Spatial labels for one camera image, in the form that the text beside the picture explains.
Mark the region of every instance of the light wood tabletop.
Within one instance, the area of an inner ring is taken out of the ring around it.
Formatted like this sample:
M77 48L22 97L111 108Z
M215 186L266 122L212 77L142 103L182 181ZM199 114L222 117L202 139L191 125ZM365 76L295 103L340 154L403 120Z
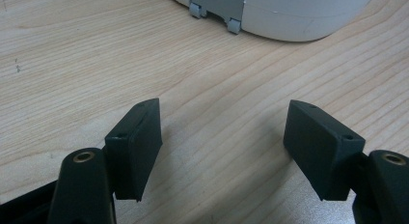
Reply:
M0 203L149 98L164 145L119 223L354 223L355 195L321 202L284 149L288 103L321 107L366 154L409 155L409 0L304 43L233 35L174 0L0 0Z

